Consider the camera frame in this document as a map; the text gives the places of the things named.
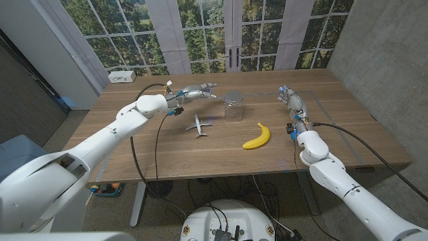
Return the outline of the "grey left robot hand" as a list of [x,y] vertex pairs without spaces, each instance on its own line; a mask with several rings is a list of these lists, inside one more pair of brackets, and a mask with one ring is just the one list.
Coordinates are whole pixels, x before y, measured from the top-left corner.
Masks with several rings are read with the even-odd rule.
[[204,83],[200,85],[186,86],[177,93],[165,96],[169,108],[176,108],[183,104],[188,104],[196,99],[217,98],[211,93],[211,89],[216,87],[216,83]]

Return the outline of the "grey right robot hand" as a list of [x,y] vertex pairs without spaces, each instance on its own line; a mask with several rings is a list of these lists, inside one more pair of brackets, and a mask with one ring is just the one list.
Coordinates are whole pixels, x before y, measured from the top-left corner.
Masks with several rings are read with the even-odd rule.
[[291,123],[287,124],[287,133],[295,132],[299,135],[305,131],[313,131],[304,100],[286,85],[279,87],[279,90],[278,100],[283,102],[290,112]]

